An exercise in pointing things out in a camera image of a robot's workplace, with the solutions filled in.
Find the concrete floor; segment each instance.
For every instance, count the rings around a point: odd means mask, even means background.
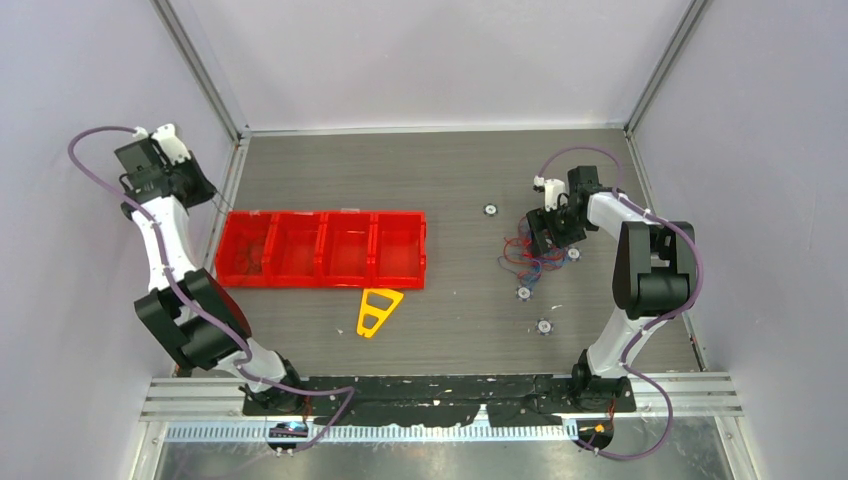
[[[498,267],[505,236],[541,206],[533,176],[554,151],[598,145],[625,163],[623,188],[642,205],[635,167],[618,130],[360,134],[253,138],[237,210],[423,210],[427,286],[406,298],[377,335],[356,335],[358,289],[230,289],[254,338],[303,375],[507,374],[570,372],[613,309],[615,242],[603,232],[579,243],[582,259],[547,272],[529,302]],[[594,152],[556,160],[548,176],[612,163]],[[499,207],[495,217],[483,206]],[[549,319],[552,335],[534,331]],[[694,370],[682,321],[660,329],[635,364],[648,372]]]

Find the purple cable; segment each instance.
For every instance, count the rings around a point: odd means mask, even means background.
[[[76,137],[74,137],[71,140],[71,142],[68,144],[68,157],[70,157],[71,162],[73,162],[73,164],[77,168],[79,168],[80,171],[82,171],[82,173],[85,174],[85,176],[87,176],[88,178],[93,180],[94,183],[100,185],[100,187],[102,187],[107,192],[111,193],[115,197],[119,198],[120,200],[126,202],[128,205],[130,205],[131,207],[136,209],[138,212],[141,213],[141,215],[144,218],[147,219],[147,221],[149,221],[151,223],[151,226],[153,227],[153,232],[156,235],[156,244],[159,247],[159,260],[162,262],[165,278],[167,278],[168,284],[171,286],[171,290],[173,290],[173,292],[176,294],[177,298],[179,298],[180,301],[183,302],[183,304],[186,305],[191,311],[193,311],[198,316],[200,316],[201,318],[203,318],[207,322],[211,323],[212,325],[214,325],[218,329],[220,329],[228,337],[230,337],[233,340],[233,342],[236,343],[236,345],[239,346],[239,348],[244,352],[245,358],[240,359],[240,360],[236,360],[235,362],[233,362],[233,364],[236,366],[236,368],[239,369],[239,371],[242,373],[242,375],[244,375],[244,377],[247,378],[248,380],[251,380],[251,381],[254,381],[254,382],[259,382],[259,383],[262,383],[262,384],[265,384],[265,385],[269,385],[271,387],[278,388],[278,389],[283,390],[285,392],[294,393],[296,395],[304,395],[304,396],[316,396],[317,395],[317,396],[326,397],[326,396],[330,396],[330,395],[341,395],[343,393],[347,394],[347,397],[344,399],[341,406],[339,406],[338,410],[336,410],[336,413],[330,418],[330,421],[327,422],[327,425],[317,435],[315,435],[315,437],[313,437],[308,442],[305,442],[304,444],[299,445],[297,448],[295,448],[293,450],[293,452],[302,452],[302,451],[304,451],[308,448],[311,448],[313,445],[315,445],[316,442],[318,442],[318,440],[320,440],[327,433],[327,431],[330,429],[330,427],[332,427],[336,423],[336,421],[338,421],[339,417],[341,417],[342,412],[344,412],[345,408],[347,408],[348,404],[350,404],[350,401],[353,399],[353,393],[355,391],[354,388],[353,387],[343,387],[343,388],[337,388],[335,390],[301,390],[299,388],[290,387],[288,385],[284,385],[284,384],[279,383],[279,382],[274,382],[274,381],[269,380],[267,378],[257,377],[256,375],[253,375],[250,372],[248,372],[243,367],[244,364],[250,362],[250,360],[253,358],[253,352],[250,350],[250,347],[248,346],[247,342],[243,338],[241,338],[232,328],[230,328],[226,323],[224,323],[220,319],[216,318],[214,315],[203,310],[203,308],[201,308],[200,305],[196,304],[194,301],[192,301],[190,298],[188,298],[188,296],[182,291],[182,289],[180,289],[179,285],[177,284],[176,279],[174,278],[173,268],[171,268],[171,266],[168,263],[168,252],[165,249],[165,238],[162,236],[162,230],[159,228],[159,223],[156,221],[156,219],[153,217],[153,215],[150,212],[148,212],[147,209],[142,207],[138,202],[136,202],[131,197],[126,195],[124,192],[118,190],[116,187],[110,185],[105,180],[98,177],[97,174],[95,174],[94,172],[89,170],[77,158],[76,153],[74,153],[74,148],[76,147],[77,143],[79,143],[80,140],[82,140],[83,138],[85,138],[89,135],[93,135],[95,133],[100,133],[100,132],[135,133],[135,129],[134,128],[128,128],[128,127],[120,127],[120,126],[104,126],[104,127],[96,127],[96,128],[90,128],[88,130],[85,130],[85,131],[81,132],[80,134],[78,134]]]
[[[634,211],[635,213],[642,216],[646,220],[650,220],[652,222],[659,223],[660,225],[662,225],[662,226],[668,228],[669,230],[671,230],[672,232],[676,233],[678,237],[683,239],[683,241],[686,243],[686,246],[689,247],[689,250],[692,251],[692,256],[695,257],[695,288],[692,291],[692,295],[690,295],[689,299],[683,305],[681,305],[680,307],[678,307],[678,308],[676,308],[676,309],[674,309],[670,312],[664,313],[664,314],[660,315],[659,317],[657,317],[657,318],[651,320],[650,322],[646,323],[645,326],[642,327],[642,330],[643,331],[644,330],[650,330],[651,328],[655,327],[658,323],[664,322],[666,320],[670,320],[670,319],[680,315],[681,313],[685,312],[686,310],[689,310],[690,308],[692,308],[692,305],[695,304],[695,300],[697,300],[698,296],[701,294],[701,287],[704,284],[704,279],[703,279],[703,277],[704,277],[704,262],[703,262],[703,259],[701,258],[701,253],[698,251],[698,247],[695,246],[695,242],[692,241],[692,239],[689,238],[689,235],[687,235],[683,230],[681,230],[680,227],[678,227],[677,225],[674,225],[673,223],[669,222],[668,220],[666,220],[664,218],[660,218],[660,217],[650,213],[649,211],[646,211],[645,209],[643,209],[639,205],[636,205],[635,203],[630,201],[630,199],[627,198],[627,196],[623,195],[623,193],[621,192],[622,168],[623,167],[622,167],[622,164],[621,164],[621,160],[619,160],[618,157],[615,156],[615,154],[613,154],[611,151],[606,150],[604,148],[595,147],[595,146],[592,146],[592,145],[578,145],[578,146],[575,146],[575,147],[563,148],[563,149],[560,149],[560,150],[554,152],[554,154],[551,155],[550,158],[548,158],[548,160],[545,162],[544,165],[542,165],[542,168],[539,170],[538,176],[541,177],[541,176],[544,175],[545,170],[548,168],[548,165],[550,165],[551,162],[554,161],[554,159],[556,159],[560,155],[563,155],[567,152],[572,152],[572,151],[575,151],[575,150],[591,150],[593,152],[602,153],[605,156],[607,156],[610,160],[612,160],[615,163],[615,166],[616,166],[615,187],[612,190],[613,196],[615,196],[615,198],[619,202],[621,202],[622,205],[624,205],[625,207]],[[607,451],[604,451],[604,450],[597,450],[596,451],[597,454],[601,455],[602,457],[611,458],[611,459],[614,459],[614,460],[638,460],[640,458],[645,458],[648,455],[651,455],[654,452],[656,452],[657,450],[659,450],[663,445],[665,445],[666,441],[668,441],[668,436],[671,433],[671,427],[674,424],[674,410],[672,409],[671,398],[669,398],[668,393],[657,382],[648,378],[647,375],[640,372],[639,370],[636,370],[635,368],[631,367],[630,365],[627,365],[627,356],[630,354],[630,351],[633,350],[633,347],[635,347],[636,344],[639,343],[639,340],[641,338],[642,338],[642,332],[641,331],[633,336],[633,338],[630,340],[630,342],[624,347],[624,351],[622,351],[621,358],[619,358],[619,361],[621,362],[622,368],[624,368],[628,373],[641,378],[642,380],[644,380],[645,382],[650,384],[652,387],[656,388],[658,392],[660,392],[660,394],[663,397],[663,400],[665,400],[666,406],[668,407],[668,423],[666,423],[665,430],[663,431],[663,434],[660,437],[660,439],[657,441],[657,443],[654,444],[653,447],[645,450],[644,452],[638,453],[638,454],[635,454],[635,455],[623,455],[623,454],[620,454],[620,453],[613,453],[613,452],[607,452]],[[589,442],[585,442],[583,440],[578,439],[577,443],[587,450],[595,450],[595,447],[593,447],[591,445],[591,443],[592,443],[591,439],[589,440]]]

